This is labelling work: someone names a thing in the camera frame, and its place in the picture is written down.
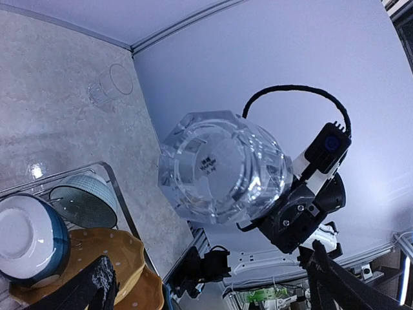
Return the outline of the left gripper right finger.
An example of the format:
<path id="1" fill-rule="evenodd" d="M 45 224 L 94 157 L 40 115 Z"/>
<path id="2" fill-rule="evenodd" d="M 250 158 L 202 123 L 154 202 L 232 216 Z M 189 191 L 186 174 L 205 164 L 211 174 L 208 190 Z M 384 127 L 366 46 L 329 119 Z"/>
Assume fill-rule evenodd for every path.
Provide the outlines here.
<path id="1" fill-rule="evenodd" d="M 397 300 L 377 291 L 346 271 L 316 240 L 307 249 L 306 272 L 312 309 L 406 309 Z"/>

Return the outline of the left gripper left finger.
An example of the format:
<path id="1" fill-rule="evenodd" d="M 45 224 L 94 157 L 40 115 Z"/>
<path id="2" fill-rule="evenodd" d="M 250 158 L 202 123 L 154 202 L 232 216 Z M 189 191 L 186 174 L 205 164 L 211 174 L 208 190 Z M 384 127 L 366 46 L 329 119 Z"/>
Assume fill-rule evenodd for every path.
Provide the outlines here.
<path id="1" fill-rule="evenodd" d="M 101 255 L 52 294 L 32 304 L 31 309 L 113 309 L 116 271 Z"/>

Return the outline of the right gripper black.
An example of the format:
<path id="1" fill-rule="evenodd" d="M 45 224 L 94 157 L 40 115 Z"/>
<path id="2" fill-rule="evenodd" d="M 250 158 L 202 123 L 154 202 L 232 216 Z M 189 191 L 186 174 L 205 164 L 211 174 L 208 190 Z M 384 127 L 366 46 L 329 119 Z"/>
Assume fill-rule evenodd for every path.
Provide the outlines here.
<path id="1" fill-rule="evenodd" d="M 323 211 L 314 200 L 315 194 L 306 184 L 294 182 L 264 216 L 237 228 L 242 232 L 259 229 L 282 253 L 291 254 L 323 221 Z"/>

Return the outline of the faceted clear glass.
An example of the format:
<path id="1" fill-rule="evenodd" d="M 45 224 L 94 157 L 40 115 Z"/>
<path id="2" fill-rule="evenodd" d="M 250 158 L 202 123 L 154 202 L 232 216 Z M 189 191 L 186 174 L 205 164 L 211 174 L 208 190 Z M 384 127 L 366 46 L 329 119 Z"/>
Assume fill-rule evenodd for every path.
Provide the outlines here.
<path id="1" fill-rule="evenodd" d="M 292 160 L 273 135 L 229 110 L 188 113 L 161 144 L 159 188 L 192 222 L 260 218 L 292 180 Z"/>

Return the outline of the tall clear glass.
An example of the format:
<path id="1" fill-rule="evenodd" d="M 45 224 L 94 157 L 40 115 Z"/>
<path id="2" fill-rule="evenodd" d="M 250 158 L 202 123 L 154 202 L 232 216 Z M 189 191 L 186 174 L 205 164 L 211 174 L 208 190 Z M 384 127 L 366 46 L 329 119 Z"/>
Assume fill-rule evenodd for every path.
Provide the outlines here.
<path id="1" fill-rule="evenodd" d="M 129 96 L 134 88 L 132 77 L 122 65 L 114 63 L 88 84 L 87 94 L 95 105 L 106 105 Z"/>

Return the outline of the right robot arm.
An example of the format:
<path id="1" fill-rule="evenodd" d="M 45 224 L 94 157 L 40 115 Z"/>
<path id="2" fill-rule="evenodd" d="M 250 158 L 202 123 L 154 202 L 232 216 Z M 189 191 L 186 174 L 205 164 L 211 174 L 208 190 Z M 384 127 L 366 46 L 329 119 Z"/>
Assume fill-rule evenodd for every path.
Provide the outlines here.
<path id="1" fill-rule="evenodd" d="M 257 228 L 282 253 L 291 254 L 304 244 L 328 214 L 345 204 L 345 187 L 338 173 L 326 181 L 317 194 L 294 178 L 292 188 L 275 201 L 264 216 L 237 228 L 243 232 Z"/>

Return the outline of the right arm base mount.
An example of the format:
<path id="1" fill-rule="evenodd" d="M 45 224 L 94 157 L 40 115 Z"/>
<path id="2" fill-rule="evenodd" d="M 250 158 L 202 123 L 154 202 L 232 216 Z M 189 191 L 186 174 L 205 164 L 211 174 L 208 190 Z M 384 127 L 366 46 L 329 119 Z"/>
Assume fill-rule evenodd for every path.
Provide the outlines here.
<path id="1" fill-rule="evenodd" d="M 220 245 L 214 246 L 203 257 L 195 246 L 190 247 L 167 280 L 171 292 L 178 298 L 187 293 L 195 299 L 202 293 L 205 284 L 231 277 L 229 256 L 230 251 Z"/>

